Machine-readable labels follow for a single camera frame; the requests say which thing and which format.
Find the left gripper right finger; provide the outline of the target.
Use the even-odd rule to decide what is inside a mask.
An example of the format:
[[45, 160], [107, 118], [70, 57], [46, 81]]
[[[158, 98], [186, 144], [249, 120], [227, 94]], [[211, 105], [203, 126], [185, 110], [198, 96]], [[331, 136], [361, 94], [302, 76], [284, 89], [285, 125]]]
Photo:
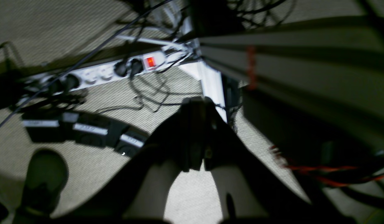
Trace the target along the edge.
[[325, 200], [308, 203], [283, 184], [223, 121], [204, 98], [208, 129], [205, 170], [210, 171], [224, 224], [353, 224]]

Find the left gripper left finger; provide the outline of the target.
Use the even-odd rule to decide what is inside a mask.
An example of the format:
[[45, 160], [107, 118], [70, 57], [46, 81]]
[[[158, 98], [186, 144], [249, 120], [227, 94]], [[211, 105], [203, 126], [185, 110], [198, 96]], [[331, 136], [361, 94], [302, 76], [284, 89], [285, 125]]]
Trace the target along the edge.
[[98, 193], [52, 223], [163, 223], [168, 193], [178, 175], [201, 168], [208, 139], [207, 113], [207, 98], [185, 98]]

